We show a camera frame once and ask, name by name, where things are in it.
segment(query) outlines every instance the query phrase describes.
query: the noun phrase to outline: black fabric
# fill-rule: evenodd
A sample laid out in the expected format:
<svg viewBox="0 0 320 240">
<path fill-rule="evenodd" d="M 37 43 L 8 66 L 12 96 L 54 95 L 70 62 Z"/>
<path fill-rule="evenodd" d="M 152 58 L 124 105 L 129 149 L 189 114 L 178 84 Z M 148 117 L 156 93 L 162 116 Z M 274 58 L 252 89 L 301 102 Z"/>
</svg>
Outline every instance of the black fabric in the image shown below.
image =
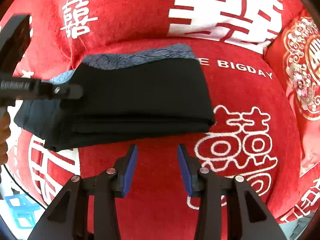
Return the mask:
<svg viewBox="0 0 320 240">
<path fill-rule="evenodd" d="M 53 151 L 208 132 L 214 123 L 205 78 L 194 59 L 164 59 L 118 70 L 81 63 L 68 83 L 81 85 L 84 96 L 62 100 L 60 106 L 57 100 L 24 102 L 15 118 Z"/>
</svg>

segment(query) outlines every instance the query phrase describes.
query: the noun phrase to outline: finger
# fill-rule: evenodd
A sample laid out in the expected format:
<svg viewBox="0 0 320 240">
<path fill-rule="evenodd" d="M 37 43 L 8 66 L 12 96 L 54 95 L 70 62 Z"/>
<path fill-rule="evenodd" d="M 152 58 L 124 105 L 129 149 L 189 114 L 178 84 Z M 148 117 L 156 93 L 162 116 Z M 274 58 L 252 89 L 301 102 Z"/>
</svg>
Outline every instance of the finger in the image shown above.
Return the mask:
<svg viewBox="0 0 320 240">
<path fill-rule="evenodd" d="M 10 125 L 10 115 L 8 112 L 4 113 L 3 117 L 0 119 L 0 130 L 6 130 Z"/>
<path fill-rule="evenodd" d="M 0 145 L 0 156 L 7 154 L 7 151 L 8 151 L 8 144 L 7 143 L 1 144 Z"/>
<path fill-rule="evenodd" d="M 9 128 L 6 130 L 0 130 L 0 144 L 5 143 L 5 140 L 7 140 L 11 135 L 11 131 Z"/>
<path fill-rule="evenodd" d="M 7 154 L 5 155 L 0 155 L 0 165 L 6 164 L 8 162 L 8 156 Z"/>
</svg>

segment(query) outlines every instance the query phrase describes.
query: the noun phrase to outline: blue gripper pad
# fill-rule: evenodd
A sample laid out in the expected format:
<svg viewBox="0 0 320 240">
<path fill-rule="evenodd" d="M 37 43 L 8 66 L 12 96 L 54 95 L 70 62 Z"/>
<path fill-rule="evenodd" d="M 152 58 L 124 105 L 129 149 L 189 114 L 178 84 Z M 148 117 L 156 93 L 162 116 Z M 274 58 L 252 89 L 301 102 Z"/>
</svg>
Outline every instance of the blue gripper pad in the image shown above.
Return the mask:
<svg viewBox="0 0 320 240">
<path fill-rule="evenodd" d="M 179 162 L 179 167 L 180 167 L 184 188 L 188 193 L 188 196 L 192 196 L 191 173 L 190 173 L 187 161 L 184 157 L 183 150 L 180 145 L 178 146 L 178 162 Z"/>
<path fill-rule="evenodd" d="M 135 170 L 136 164 L 137 164 L 137 159 L 138 159 L 138 147 L 135 146 L 132 151 L 132 155 L 130 157 L 130 160 L 129 160 L 129 163 L 127 166 L 127 170 L 124 173 L 124 186 L 122 189 L 122 196 L 123 197 L 125 197 L 130 190 L 134 170 Z"/>
</svg>

